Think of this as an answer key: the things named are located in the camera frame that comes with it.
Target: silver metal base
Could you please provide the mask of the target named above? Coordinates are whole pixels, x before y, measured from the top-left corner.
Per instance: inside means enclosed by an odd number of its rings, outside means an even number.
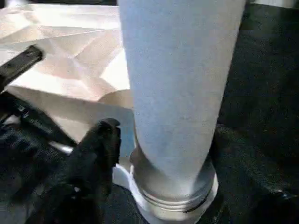
[[[211,191],[207,195],[205,202],[198,208],[190,212],[162,208],[159,204],[149,202],[144,197],[144,194],[141,193],[134,180],[134,166],[130,165],[128,158],[123,158],[120,164],[114,168],[113,182],[128,189],[132,193],[140,213],[150,224],[196,223],[211,205],[218,190],[218,180],[215,175]]]

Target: black cloth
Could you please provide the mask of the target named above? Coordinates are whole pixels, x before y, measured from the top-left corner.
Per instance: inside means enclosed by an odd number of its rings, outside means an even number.
[[[295,184],[299,171],[297,40],[299,11],[247,5],[218,120],[257,146]],[[231,216],[237,213],[238,210],[233,210]],[[146,221],[138,213],[130,193],[114,185],[106,204],[105,223],[145,224]],[[199,223],[216,222],[204,217]]]

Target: white cylindrical object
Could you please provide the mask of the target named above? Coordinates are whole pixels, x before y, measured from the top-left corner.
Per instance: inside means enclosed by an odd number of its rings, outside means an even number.
[[[213,184],[210,163],[202,167],[244,4],[119,0],[141,148],[134,180],[148,201],[164,209],[189,209],[187,202],[202,200]]]

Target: black glove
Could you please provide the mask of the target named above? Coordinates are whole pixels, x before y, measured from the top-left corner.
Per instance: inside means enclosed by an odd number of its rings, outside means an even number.
[[[100,121],[68,157],[49,141],[76,144],[46,114],[10,94],[1,95],[0,104],[5,115],[0,127],[1,209],[26,204],[26,218],[18,223],[101,223],[119,158],[119,122]],[[11,115],[20,122],[5,124]]]
[[[119,122],[104,119],[94,126],[47,181],[40,203],[27,224],[102,223],[118,162]]]

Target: black tool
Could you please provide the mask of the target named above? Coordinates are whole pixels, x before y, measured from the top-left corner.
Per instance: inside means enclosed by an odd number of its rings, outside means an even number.
[[[9,83],[42,59],[43,52],[35,46],[29,46],[24,52],[0,67],[0,91],[2,92],[0,94],[0,122],[15,115],[20,118],[22,124],[40,132],[48,141],[74,147],[76,143],[48,115],[26,101],[3,91]]]
[[[43,52],[35,46],[29,46],[24,52],[2,65],[0,91],[42,59]]]

